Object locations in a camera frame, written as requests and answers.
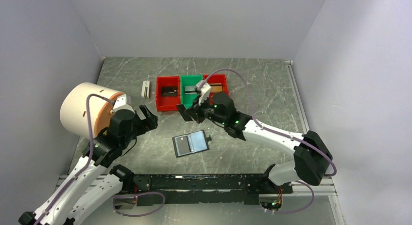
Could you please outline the gold card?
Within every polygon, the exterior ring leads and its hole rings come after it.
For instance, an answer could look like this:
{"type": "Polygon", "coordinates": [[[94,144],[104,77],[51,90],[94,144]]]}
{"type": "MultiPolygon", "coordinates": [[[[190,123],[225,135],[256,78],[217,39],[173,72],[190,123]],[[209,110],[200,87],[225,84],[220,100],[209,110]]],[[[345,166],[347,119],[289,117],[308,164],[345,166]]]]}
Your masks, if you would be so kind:
{"type": "Polygon", "coordinates": [[[211,93],[219,93],[223,91],[222,84],[210,84],[210,87],[211,87],[211,90],[210,90],[211,93]]]}

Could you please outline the red plastic bin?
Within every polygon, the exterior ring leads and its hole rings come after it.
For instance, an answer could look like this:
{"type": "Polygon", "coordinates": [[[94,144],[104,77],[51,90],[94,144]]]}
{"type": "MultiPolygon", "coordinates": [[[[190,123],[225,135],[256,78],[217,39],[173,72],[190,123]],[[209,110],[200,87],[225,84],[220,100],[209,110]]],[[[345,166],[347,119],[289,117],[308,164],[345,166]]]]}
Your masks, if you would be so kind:
{"type": "Polygon", "coordinates": [[[179,76],[157,77],[155,102],[158,112],[178,110],[177,106],[181,103],[179,76]]]}
{"type": "MultiPolygon", "coordinates": [[[[214,74],[211,76],[210,79],[208,79],[207,83],[210,84],[222,84],[223,86],[223,92],[225,92],[227,95],[229,95],[229,90],[228,90],[228,84],[226,80],[226,75],[225,74],[214,74]]],[[[210,93],[209,94],[209,103],[211,106],[213,105],[213,96],[216,93],[210,93]]]]}

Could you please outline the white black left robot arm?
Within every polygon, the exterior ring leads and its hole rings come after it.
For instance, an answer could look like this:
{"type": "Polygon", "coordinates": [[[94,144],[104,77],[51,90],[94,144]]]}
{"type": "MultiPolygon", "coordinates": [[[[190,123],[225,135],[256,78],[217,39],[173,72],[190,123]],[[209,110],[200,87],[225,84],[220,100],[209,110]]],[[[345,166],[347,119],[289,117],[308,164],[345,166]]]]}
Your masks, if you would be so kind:
{"type": "Polygon", "coordinates": [[[84,151],[73,171],[53,195],[34,212],[24,212],[21,225],[79,225],[112,196],[134,197],[138,191],[135,174],[123,165],[110,165],[132,140],[158,127],[158,116],[139,106],[141,119],[130,107],[117,109],[109,124],[84,151]]]}

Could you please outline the green plastic bin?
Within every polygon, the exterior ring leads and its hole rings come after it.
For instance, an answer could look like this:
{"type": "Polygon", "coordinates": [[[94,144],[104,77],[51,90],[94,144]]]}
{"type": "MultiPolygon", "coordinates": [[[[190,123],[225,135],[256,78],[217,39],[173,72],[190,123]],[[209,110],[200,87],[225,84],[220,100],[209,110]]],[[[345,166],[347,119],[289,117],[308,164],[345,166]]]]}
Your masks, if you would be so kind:
{"type": "Polygon", "coordinates": [[[197,94],[190,94],[185,95],[183,94],[184,86],[195,86],[198,82],[203,80],[203,75],[181,75],[180,76],[180,97],[181,97],[181,104],[185,106],[185,108],[189,108],[192,106],[193,100],[197,97],[197,94]]]}

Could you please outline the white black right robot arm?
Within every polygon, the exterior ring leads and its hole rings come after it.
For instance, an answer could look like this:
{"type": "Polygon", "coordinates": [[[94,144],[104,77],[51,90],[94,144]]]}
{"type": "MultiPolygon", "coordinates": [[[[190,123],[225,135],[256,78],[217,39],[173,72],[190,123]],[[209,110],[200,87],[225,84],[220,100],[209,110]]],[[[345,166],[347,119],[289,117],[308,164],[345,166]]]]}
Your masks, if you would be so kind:
{"type": "Polygon", "coordinates": [[[210,120],[233,138],[266,144],[292,158],[291,161],[268,168],[267,177],[262,180],[266,192],[273,193],[281,185],[292,181],[318,186],[327,176],[333,157],[316,132],[309,130],[305,134],[294,133],[258,121],[238,111],[233,100],[224,92],[214,94],[212,102],[206,99],[200,104],[199,100],[200,96],[197,96],[188,108],[183,104],[177,105],[185,121],[202,123],[210,120]]]}

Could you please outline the black VIP card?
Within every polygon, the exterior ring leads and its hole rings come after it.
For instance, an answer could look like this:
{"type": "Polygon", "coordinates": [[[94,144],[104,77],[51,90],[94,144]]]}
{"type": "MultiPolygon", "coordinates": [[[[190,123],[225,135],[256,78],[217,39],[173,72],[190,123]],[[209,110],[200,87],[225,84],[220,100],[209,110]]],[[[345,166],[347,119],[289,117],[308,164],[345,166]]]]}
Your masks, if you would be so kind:
{"type": "Polygon", "coordinates": [[[187,136],[178,137],[176,139],[176,147],[179,155],[185,155],[191,152],[189,139],[187,136]]]}

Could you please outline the black leather card holder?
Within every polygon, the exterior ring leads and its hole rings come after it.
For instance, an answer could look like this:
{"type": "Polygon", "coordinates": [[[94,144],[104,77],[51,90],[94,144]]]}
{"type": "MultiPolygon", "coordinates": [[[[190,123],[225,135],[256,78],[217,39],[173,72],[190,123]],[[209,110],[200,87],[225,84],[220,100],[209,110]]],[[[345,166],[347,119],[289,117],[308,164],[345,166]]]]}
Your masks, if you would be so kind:
{"type": "Polygon", "coordinates": [[[210,141],[212,141],[211,136],[207,136],[204,130],[172,137],[174,152],[177,158],[209,150],[210,141]],[[188,137],[191,148],[191,152],[185,155],[179,155],[176,147],[176,139],[182,136],[188,137]]]}

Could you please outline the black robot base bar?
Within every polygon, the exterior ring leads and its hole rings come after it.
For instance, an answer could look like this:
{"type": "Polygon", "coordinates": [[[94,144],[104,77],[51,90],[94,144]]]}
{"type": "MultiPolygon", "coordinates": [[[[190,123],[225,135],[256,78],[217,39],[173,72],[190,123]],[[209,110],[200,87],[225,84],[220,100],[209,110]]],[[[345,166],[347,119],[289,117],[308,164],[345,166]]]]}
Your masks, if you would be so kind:
{"type": "Polygon", "coordinates": [[[260,196],[292,193],[291,183],[277,186],[264,174],[135,174],[123,180],[119,194],[160,192],[137,198],[138,206],[160,204],[243,203],[259,205],[260,196]]]}

